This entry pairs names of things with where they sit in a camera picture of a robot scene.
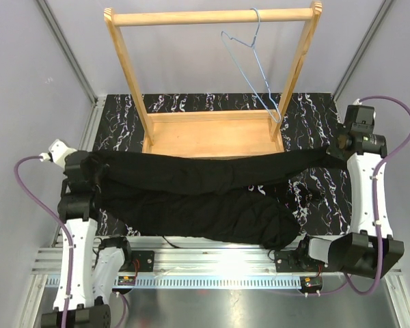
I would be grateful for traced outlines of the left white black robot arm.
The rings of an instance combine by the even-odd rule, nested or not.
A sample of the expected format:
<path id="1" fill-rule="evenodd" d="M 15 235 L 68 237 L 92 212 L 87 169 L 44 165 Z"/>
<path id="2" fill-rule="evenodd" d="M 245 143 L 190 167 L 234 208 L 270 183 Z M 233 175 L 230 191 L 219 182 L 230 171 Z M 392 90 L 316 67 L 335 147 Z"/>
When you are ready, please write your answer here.
<path id="1" fill-rule="evenodd" d="M 56 162 L 65 175 L 57 207 L 64 241 L 53 311 L 42 315 L 41 327 L 110 327 L 115 279 L 133 265 L 124 237 L 103 240 L 93 254 L 104 168 L 88 169 L 91 160 L 89 152 L 71 150 Z"/>

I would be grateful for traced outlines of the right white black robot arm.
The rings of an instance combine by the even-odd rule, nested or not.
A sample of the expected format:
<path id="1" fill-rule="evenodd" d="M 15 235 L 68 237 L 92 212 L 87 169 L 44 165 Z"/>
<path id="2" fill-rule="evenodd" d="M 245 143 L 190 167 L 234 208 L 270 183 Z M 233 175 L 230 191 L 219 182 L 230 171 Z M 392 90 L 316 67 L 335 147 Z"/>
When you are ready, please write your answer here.
<path id="1" fill-rule="evenodd" d="M 351 179 L 351 224 L 347 234 L 324 239 L 305 237 L 295 252 L 303 271 L 326 266 L 347 275 L 381 279 L 403 256 L 394 238 L 385 200 L 387 142 L 374 133 L 375 109 L 349 105 L 336 146 Z"/>

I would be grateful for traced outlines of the black trousers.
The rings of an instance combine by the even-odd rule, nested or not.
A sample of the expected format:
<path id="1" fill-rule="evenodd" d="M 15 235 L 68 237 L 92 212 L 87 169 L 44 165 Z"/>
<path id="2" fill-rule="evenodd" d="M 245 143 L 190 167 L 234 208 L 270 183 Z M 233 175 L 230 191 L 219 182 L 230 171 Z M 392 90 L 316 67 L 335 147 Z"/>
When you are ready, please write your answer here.
<path id="1" fill-rule="evenodd" d="M 289 208 L 252 187 L 275 187 L 315 167 L 345 169 L 346 161 L 325 147 L 226 160 L 99 150 L 81 161 L 102 209 L 142 234 L 276 250 L 300 225 Z"/>

